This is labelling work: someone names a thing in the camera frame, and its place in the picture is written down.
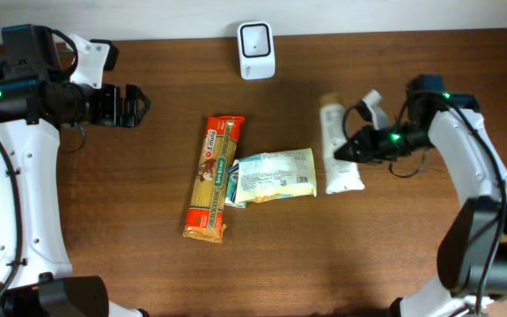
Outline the orange spaghetti pasta pack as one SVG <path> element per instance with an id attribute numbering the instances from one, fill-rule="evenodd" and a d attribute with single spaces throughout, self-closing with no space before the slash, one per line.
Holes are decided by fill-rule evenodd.
<path id="1" fill-rule="evenodd" d="M 223 240 L 224 200 L 229 169 L 234 162 L 245 118 L 210 116 L 198 160 L 183 236 L 220 243 Z"/>

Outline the yellow wet wipes pack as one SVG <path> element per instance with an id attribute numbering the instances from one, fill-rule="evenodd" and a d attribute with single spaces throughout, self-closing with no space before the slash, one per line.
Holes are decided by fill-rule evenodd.
<path id="1" fill-rule="evenodd" d="M 263 152 L 240 158 L 233 169 L 238 173 L 236 188 L 231 194 L 234 203 L 264 203 L 317 195 L 311 148 Z"/>

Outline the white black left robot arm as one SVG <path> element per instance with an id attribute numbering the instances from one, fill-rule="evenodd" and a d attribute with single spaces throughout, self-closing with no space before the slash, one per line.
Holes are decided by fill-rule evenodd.
<path id="1" fill-rule="evenodd" d="M 117 47 L 37 25 L 2 31 L 0 316 L 134 316 L 98 276 L 74 276 L 63 241 L 56 163 L 63 127 L 134 128 L 150 109 L 136 85 L 104 82 Z"/>

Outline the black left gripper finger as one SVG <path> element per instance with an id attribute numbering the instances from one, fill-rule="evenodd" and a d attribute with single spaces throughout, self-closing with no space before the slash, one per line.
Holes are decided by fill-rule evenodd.
<path id="1" fill-rule="evenodd" d="M 150 106 L 151 100 L 143 93 L 137 85 L 126 84 L 125 103 L 132 106 Z"/>
<path id="2" fill-rule="evenodd" d="M 123 114 L 123 127 L 138 127 L 149 110 L 150 109 L 148 107 L 142 109 L 136 107 L 128 107 Z"/>

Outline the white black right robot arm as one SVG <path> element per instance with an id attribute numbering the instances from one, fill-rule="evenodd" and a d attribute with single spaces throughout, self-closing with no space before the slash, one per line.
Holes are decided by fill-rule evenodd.
<path id="1" fill-rule="evenodd" d="M 448 92 L 439 75 L 407 85 L 394 122 L 371 91 L 349 111 L 366 124 L 334 158 L 393 164 L 414 151 L 437 149 L 451 176 L 460 210 L 437 251 L 437 273 L 419 291 L 397 298 L 389 316 L 482 316 L 507 299 L 507 169 L 491 143 L 474 95 Z"/>

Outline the teal pocket tissue pack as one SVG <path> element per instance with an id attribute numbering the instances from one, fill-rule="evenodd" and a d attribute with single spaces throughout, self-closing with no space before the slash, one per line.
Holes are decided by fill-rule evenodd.
<path id="1" fill-rule="evenodd" d="M 244 209 L 246 207 L 246 203 L 236 202 L 238 181 L 239 181 L 239 160 L 235 159 L 233 161 L 231 168 L 229 169 L 228 184 L 224 199 L 224 205 Z"/>

